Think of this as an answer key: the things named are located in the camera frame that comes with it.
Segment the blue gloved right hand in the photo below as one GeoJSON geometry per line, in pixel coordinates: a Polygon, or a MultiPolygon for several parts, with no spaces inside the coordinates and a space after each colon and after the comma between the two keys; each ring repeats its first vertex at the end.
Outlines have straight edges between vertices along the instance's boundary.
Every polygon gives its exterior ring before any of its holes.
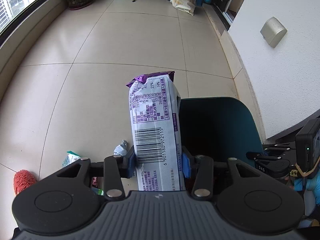
{"type": "MultiPolygon", "coordinates": [[[[302,179],[295,179],[293,186],[290,186],[295,191],[303,191],[303,182],[302,179]]],[[[316,219],[319,221],[319,174],[312,179],[308,179],[305,186],[306,191],[312,191],[316,201],[316,207],[313,212],[310,214],[309,218],[316,219]]]]}

